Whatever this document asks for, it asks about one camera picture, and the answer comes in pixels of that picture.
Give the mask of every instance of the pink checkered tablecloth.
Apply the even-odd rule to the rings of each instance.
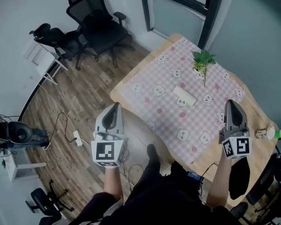
[[[219,64],[204,76],[193,70],[193,51],[200,49],[185,38],[174,43],[130,79],[120,94],[186,165],[211,144],[223,128],[228,99],[240,103],[244,91]],[[173,93],[181,86],[197,101],[191,107]]]

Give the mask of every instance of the wooden floor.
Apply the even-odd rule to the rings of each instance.
[[[99,63],[91,57],[82,57],[81,71],[75,70],[73,63],[67,62],[69,70],[61,70],[55,77],[57,86],[50,82],[44,82],[42,85],[62,106],[73,121],[75,129],[79,131],[81,138],[88,143],[93,139],[96,117],[104,108],[113,103],[109,97],[110,91],[148,55],[148,51],[139,45],[134,44],[134,47],[136,48],[134,52],[124,49],[116,50],[118,68],[114,68],[108,55],[101,57]],[[60,112],[62,112],[61,108],[46,91],[39,88],[24,114],[23,122],[31,127],[48,130],[51,135]],[[51,179],[54,181],[53,186],[57,194],[62,193],[66,188],[69,190],[69,193],[61,200],[69,207],[75,208],[73,212],[64,210],[65,216],[73,220],[92,196],[102,191],[104,169],[93,164],[91,148],[88,145],[78,147],[75,142],[66,141],[65,125],[66,118],[61,115],[50,148],[46,151],[40,148],[27,149],[27,153],[32,163],[46,162],[48,164],[47,167],[37,169],[48,191]],[[66,135],[69,140],[73,139],[73,132],[73,126],[68,121]],[[130,164],[136,164],[136,157],[139,159],[139,156],[147,159],[145,149],[135,151],[134,154],[133,151],[130,152],[132,153],[132,158],[129,159]],[[132,173],[132,181],[136,183],[142,173],[141,167],[136,166]],[[126,180],[121,179],[124,197],[127,198],[130,194],[129,186]],[[207,181],[203,186],[203,201],[206,200],[209,187],[210,184]],[[246,214],[252,222],[257,218],[253,213],[254,209],[251,206]]]

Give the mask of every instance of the power strip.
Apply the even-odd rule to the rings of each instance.
[[[79,136],[79,133],[78,131],[76,130],[75,132],[73,132],[73,135],[74,135],[74,138],[76,138],[76,143],[77,143],[77,146],[81,147],[82,146],[82,141],[81,141],[81,138]]]

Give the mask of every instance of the white box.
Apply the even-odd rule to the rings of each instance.
[[[251,137],[229,137],[222,142],[228,159],[243,158],[251,153]]]
[[[124,140],[92,141],[93,161],[99,166],[120,166],[123,162]]]

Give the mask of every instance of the black sleeve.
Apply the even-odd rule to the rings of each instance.
[[[224,207],[219,206],[213,209],[213,212],[220,224],[241,225],[241,223]]]
[[[70,225],[79,225],[82,222],[96,222],[103,218],[103,214],[117,202],[109,193],[97,193]]]

